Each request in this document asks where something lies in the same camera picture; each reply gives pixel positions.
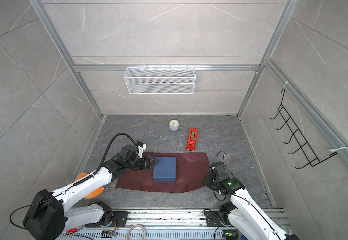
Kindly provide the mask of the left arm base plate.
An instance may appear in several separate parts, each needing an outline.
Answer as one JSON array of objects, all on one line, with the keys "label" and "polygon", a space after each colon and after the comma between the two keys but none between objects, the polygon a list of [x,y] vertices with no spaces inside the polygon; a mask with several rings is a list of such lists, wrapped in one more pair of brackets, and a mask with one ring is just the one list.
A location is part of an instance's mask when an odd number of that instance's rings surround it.
[{"label": "left arm base plate", "polygon": [[100,226],[103,228],[124,228],[126,226],[128,214],[129,213],[126,211],[107,212],[104,214]]}]

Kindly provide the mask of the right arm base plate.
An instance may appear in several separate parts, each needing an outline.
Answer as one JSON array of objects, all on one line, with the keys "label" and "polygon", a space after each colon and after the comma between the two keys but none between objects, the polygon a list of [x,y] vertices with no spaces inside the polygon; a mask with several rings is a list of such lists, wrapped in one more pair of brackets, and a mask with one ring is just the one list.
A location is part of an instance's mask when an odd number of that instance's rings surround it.
[{"label": "right arm base plate", "polygon": [[206,218],[207,227],[228,227],[229,224],[223,222],[220,217],[219,211],[211,211],[210,209],[205,209],[203,211]]}]

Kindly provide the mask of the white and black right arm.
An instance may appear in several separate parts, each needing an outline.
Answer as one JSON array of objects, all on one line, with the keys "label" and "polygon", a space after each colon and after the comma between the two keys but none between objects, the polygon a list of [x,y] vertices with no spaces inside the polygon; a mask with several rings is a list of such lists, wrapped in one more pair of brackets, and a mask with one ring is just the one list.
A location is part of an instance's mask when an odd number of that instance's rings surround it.
[{"label": "white and black right arm", "polygon": [[204,185],[214,193],[229,197],[229,202],[219,207],[219,219],[224,225],[235,227],[248,240],[298,240],[295,234],[279,227],[252,199],[245,186],[230,178],[226,171],[212,168]]}]

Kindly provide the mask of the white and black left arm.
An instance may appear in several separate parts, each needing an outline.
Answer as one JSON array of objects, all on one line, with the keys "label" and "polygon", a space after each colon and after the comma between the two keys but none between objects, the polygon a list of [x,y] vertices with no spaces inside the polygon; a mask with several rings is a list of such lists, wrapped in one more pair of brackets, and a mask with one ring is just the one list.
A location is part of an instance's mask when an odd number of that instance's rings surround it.
[{"label": "white and black left arm", "polygon": [[108,145],[99,166],[83,178],[54,191],[41,190],[28,209],[22,225],[36,240],[55,240],[62,233],[87,224],[109,226],[113,219],[112,208],[103,202],[76,208],[74,205],[95,190],[108,185],[127,171],[154,168],[159,161],[152,155],[144,156],[146,144],[132,141],[122,147],[110,160],[106,157]]}]

